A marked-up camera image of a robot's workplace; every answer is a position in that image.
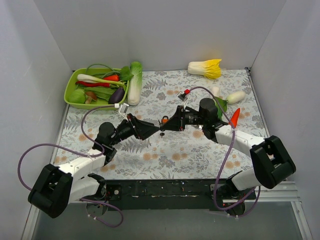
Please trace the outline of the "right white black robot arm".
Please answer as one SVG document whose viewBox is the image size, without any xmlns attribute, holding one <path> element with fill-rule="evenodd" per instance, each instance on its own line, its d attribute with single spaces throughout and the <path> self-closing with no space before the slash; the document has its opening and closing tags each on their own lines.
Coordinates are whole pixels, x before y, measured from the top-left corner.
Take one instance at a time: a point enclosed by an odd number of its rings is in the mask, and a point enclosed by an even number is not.
<svg viewBox="0 0 320 240">
<path fill-rule="evenodd" d="M 187 125 L 200 125 L 204 135 L 215 143 L 231 146 L 247 155 L 253 167 L 233 174 L 226 180 L 226 192 L 237 199 L 246 189 L 263 186 L 273 189 L 296 172 L 296 165 L 277 136 L 268 138 L 254 136 L 218 118 L 218 108 L 211 98 L 203 98 L 199 109 L 179 105 L 172 117 L 164 116 L 161 131 L 183 131 Z"/>
</svg>

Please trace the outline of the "orange padlock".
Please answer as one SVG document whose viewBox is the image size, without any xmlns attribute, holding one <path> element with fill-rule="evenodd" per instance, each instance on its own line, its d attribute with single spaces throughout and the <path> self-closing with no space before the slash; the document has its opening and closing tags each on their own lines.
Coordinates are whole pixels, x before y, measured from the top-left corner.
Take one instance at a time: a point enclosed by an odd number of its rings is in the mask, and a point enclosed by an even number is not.
<svg viewBox="0 0 320 240">
<path fill-rule="evenodd" d="M 162 123 L 162 124 L 165 124 L 165 123 L 167 123 L 168 121 L 169 121 L 169 117 L 166 116 L 166 115 L 163 116 L 162 119 L 161 119 L 161 123 Z"/>
</svg>

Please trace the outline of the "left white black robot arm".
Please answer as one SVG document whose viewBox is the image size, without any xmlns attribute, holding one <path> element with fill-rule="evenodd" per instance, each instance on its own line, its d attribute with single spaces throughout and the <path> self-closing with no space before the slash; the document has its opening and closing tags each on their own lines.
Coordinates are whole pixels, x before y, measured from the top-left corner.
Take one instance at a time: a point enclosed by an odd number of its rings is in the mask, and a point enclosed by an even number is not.
<svg viewBox="0 0 320 240">
<path fill-rule="evenodd" d="M 51 218 L 58 217 L 69 203 L 88 197 L 107 198 L 106 180 L 93 171 L 106 166 L 116 155 L 115 145 L 134 136 L 145 140 L 160 130 L 153 123 L 128 114 L 118 127 L 110 122 L 100 125 L 88 154 L 59 166 L 46 165 L 28 195 L 28 202 Z"/>
</svg>

